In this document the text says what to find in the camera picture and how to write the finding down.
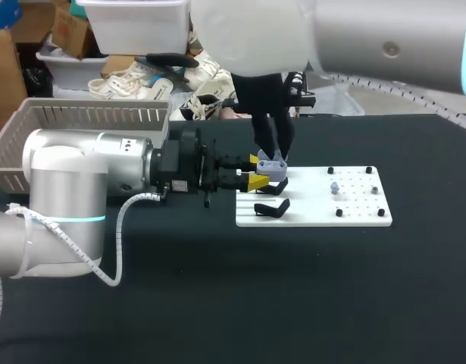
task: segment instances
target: black bracket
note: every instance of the black bracket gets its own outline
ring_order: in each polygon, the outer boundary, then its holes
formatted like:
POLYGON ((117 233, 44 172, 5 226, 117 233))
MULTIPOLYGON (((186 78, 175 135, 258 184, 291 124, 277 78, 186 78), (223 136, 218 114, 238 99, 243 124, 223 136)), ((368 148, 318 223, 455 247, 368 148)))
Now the black bracket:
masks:
POLYGON ((279 196, 283 193, 285 190, 286 186, 288 186, 288 177, 283 180, 283 182, 280 182, 278 186, 271 186, 268 185, 266 187, 262 187, 258 190, 256 190, 256 193, 260 191, 260 193, 264 193, 267 195, 272 195, 272 196, 279 196))
POLYGON ((290 207, 290 200, 286 199, 278 209, 263 205, 262 203, 255 204, 255 212, 257 216, 267 216, 269 218, 282 218, 286 210, 290 207))

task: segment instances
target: white pegboard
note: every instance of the white pegboard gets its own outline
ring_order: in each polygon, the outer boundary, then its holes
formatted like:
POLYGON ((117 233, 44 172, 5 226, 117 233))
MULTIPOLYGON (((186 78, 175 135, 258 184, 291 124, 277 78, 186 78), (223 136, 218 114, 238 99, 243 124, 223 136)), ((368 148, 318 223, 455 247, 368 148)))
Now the white pegboard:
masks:
POLYGON ((271 227, 386 227, 393 217, 384 194, 380 175, 375 167, 288 168, 289 183, 281 196, 262 193, 236 193, 236 224, 244 228, 271 227), (337 182, 340 191, 333 195, 330 186, 337 182), (257 216, 255 204, 278 207, 289 199, 291 206, 280 219, 257 216), (336 211, 342 209, 342 217, 336 211), (378 216, 383 209, 385 215, 378 216))

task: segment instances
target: cardboard box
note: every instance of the cardboard box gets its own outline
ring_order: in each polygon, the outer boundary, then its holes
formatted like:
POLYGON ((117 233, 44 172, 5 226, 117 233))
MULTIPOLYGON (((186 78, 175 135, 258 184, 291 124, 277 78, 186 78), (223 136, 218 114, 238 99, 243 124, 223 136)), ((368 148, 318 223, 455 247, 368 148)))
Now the cardboard box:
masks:
POLYGON ((111 55, 102 69, 102 77, 108 77, 111 72, 126 70, 135 61, 135 57, 135 55, 111 55))
POLYGON ((20 68, 26 67, 29 53, 35 60, 35 48, 40 47, 54 21, 52 4, 21 7, 21 19, 11 29, 0 30, 0 130, 27 97, 20 68))
POLYGON ((67 54, 83 59, 95 49, 95 36, 89 22, 69 14, 69 10, 69 4, 56 7, 52 42, 67 54))

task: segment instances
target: black cloth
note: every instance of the black cloth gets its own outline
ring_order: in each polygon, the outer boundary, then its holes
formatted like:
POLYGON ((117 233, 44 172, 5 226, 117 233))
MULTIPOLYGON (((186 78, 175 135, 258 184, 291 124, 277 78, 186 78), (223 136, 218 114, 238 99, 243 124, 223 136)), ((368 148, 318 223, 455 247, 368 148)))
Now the black cloth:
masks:
MULTIPOLYGON (((249 121, 198 125, 222 152, 255 152, 249 121)), ((118 288, 4 280, 0 364, 466 363, 466 130, 429 115, 296 127, 291 166, 379 168, 392 227, 239 228, 224 191, 210 209, 139 203, 118 288)))

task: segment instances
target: screw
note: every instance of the screw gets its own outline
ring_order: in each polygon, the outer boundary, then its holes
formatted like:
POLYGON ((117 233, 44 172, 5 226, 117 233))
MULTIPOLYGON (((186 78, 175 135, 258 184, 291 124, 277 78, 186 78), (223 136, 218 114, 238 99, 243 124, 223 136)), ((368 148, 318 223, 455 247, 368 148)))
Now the screw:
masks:
POLYGON ((394 42, 384 43, 383 50, 384 54, 391 58, 395 58, 399 55, 399 45, 394 42))

